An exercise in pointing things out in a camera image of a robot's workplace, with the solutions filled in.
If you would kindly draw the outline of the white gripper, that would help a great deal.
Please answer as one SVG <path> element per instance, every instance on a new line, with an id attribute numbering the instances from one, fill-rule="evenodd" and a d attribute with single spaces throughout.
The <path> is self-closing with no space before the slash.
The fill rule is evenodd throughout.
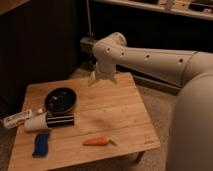
<path id="1" fill-rule="evenodd" d="M 97 82 L 97 79 L 109 79 L 114 84 L 117 84 L 115 78 L 116 65 L 108 62 L 97 61 L 95 66 L 95 73 L 92 72 L 88 79 L 88 85 L 91 86 Z"/>

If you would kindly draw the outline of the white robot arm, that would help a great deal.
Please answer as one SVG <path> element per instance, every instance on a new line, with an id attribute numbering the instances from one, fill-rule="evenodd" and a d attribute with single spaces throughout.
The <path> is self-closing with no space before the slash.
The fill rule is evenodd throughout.
<path id="1" fill-rule="evenodd" d="M 180 88 L 168 138 L 166 171 L 213 171 L 213 53 L 132 48 L 114 32 L 92 45 L 90 82 L 115 80 L 118 65 Z"/>

